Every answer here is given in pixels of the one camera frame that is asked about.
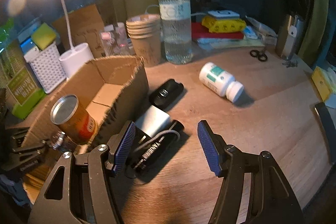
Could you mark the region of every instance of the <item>can lid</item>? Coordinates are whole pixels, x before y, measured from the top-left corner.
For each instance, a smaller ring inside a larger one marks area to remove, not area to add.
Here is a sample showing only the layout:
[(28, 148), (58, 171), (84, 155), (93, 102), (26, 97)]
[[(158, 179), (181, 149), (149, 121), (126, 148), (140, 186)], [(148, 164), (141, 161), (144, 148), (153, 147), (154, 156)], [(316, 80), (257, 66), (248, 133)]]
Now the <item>can lid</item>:
[(242, 83), (238, 81), (233, 81), (227, 87), (226, 97), (228, 98), (228, 100), (234, 103), (241, 96), (243, 90), (244, 90), (244, 86)]
[(78, 103), (77, 96), (73, 94), (60, 98), (51, 109), (50, 120), (57, 125), (67, 122), (76, 112)]

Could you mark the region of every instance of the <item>white device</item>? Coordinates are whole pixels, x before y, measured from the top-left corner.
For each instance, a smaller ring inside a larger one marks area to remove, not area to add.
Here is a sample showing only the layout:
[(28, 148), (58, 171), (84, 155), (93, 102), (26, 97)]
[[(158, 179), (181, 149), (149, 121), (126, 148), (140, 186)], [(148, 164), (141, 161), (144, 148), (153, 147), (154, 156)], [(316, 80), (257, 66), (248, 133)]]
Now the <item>white device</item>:
[(218, 10), (218, 11), (208, 11), (208, 14), (217, 19), (237, 19), (239, 14), (230, 10)]
[(170, 123), (170, 116), (151, 105), (149, 109), (135, 121), (135, 126), (151, 138), (164, 130)]

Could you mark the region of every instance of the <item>white plastic basket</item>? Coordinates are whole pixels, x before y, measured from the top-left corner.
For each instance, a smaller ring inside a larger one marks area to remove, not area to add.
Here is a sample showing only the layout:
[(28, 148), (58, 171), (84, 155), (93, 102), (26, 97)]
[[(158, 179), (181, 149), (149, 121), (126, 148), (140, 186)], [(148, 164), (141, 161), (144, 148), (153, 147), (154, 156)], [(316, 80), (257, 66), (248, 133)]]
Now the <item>white plastic basket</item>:
[(47, 94), (67, 78), (59, 61), (56, 42), (41, 51), (30, 65)]

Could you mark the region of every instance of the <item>yellow sponge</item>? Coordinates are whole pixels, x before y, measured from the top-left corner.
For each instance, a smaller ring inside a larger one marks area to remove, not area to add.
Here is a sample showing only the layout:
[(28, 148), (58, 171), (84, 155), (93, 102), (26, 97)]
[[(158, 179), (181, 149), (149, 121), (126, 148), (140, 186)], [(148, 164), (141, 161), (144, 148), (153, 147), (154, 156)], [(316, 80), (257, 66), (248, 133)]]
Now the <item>yellow sponge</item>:
[(48, 24), (43, 23), (32, 35), (31, 39), (33, 42), (41, 49), (44, 50), (51, 43), (54, 42), (57, 35), (55, 31), (48, 26)]

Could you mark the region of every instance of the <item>metal screw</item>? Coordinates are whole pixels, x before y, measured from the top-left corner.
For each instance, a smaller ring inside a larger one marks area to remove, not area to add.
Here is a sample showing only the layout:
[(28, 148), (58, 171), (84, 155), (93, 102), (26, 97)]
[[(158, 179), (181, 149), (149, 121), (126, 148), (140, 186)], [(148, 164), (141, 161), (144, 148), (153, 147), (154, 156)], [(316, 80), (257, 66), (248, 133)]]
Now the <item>metal screw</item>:
[(268, 151), (263, 151), (261, 154), (262, 154), (262, 156), (264, 158), (267, 158), (267, 159), (269, 159), (270, 157), (272, 157), (271, 153), (268, 152)]
[(107, 149), (107, 145), (106, 144), (101, 144), (98, 146), (98, 150), (99, 151), (105, 151)]
[(71, 157), (71, 152), (65, 152), (64, 154), (63, 154), (63, 158), (65, 158), (65, 159), (68, 159), (68, 158), (70, 158)]
[(229, 151), (229, 152), (233, 152), (233, 151), (236, 150), (236, 147), (235, 147), (234, 145), (232, 145), (232, 144), (228, 144), (228, 145), (225, 147), (225, 149), (226, 149), (227, 151)]

